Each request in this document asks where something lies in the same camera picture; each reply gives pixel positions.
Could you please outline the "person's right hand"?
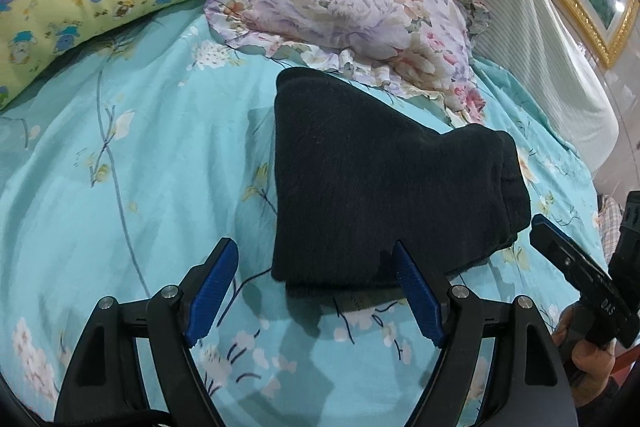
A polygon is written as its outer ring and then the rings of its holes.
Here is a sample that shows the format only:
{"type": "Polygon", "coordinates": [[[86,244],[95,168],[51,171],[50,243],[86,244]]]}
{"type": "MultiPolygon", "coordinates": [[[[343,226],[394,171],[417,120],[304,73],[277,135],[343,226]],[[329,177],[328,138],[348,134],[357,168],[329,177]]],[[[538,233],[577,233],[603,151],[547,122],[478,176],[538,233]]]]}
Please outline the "person's right hand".
{"type": "Polygon", "coordinates": [[[585,375],[572,386],[575,407],[585,407],[600,397],[608,387],[615,363],[616,340],[605,347],[597,347],[588,340],[579,340],[572,351],[575,366],[585,375]]]}

